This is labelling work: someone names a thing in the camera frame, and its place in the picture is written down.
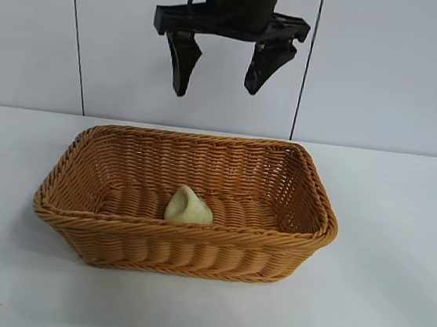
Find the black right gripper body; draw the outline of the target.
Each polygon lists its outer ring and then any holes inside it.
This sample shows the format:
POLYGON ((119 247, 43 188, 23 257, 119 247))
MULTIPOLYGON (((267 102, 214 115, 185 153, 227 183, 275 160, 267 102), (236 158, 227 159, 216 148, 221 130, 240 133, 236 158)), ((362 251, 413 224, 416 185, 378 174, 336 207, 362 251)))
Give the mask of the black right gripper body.
POLYGON ((158 5, 154 26, 160 35, 184 31, 247 42, 277 38, 304 42, 310 25, 302 18, 277 13, 277 1, 187 0, 182 5, 158 5))

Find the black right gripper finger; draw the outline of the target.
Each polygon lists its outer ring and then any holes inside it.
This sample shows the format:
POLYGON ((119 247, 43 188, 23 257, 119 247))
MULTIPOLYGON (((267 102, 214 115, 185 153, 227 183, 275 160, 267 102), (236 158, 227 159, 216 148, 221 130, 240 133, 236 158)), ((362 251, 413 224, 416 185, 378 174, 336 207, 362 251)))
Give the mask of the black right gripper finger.
POLYGON ((180 97, 187 92, 191 73, 202 55, 202 50, 198 47, 194 37, 195 34, 191 32, 166 32, 173 69, 173 89, 180 97))
POLYGON ((292 39, 276 39, 257 42, 252 60, 245 75, 244 86, 250 95, 255 95, 262 85, 284 64, 297 54, 292 39))

